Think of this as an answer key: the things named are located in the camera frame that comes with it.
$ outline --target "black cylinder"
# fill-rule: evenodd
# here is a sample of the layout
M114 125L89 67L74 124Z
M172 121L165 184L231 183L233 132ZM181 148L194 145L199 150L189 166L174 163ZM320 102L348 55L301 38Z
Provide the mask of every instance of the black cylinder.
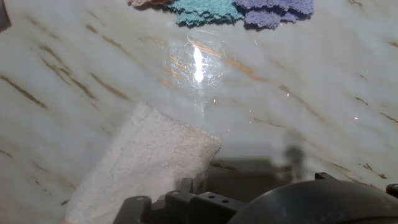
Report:
M316 180L261 195L228 224L398 224L398 199L365 184Z

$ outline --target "black plastic part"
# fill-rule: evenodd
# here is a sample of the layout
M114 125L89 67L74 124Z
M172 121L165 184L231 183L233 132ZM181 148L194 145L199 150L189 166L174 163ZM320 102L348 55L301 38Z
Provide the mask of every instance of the black plastic part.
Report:
M114 224L139 224L145 222L150 215L151 200L146 196L125 199L116 215Z
M384 219L398 222L396 198L359 183L322 180L271 190L239 211L228 224L380 223Z
M0 32L11 26L4 0L0 0Z
M388 185L385 194L326 173L316 173L315 180L245 204L211 192L195 195L187 178L153 204L149 197L128 198L114 224L398 224L398 184Z
M182 179L180 191L181 192L189 192L192 194L193 193L193 179L192 178Z
M165 201L167 205L172 205L182 211L189 224L224 224L246 205L210 192L194 195L174 191L166 194Z
M337 179L325 172L321 172L321 173L315 173L315 180L337 180Z
M398 198L398 184L389 184L386 187L386 193Z

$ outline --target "white marble tile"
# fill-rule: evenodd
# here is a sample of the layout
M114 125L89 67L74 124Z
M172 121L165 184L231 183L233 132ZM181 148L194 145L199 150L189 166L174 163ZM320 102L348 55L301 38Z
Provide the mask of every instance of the white marble tile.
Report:
M309 21L256 32L178 27L125 0L6 0L0 222L59 220L141 100L220 136L217 160L282 166L293 141L303 179L398 182L398 2L356 2L315 1Z

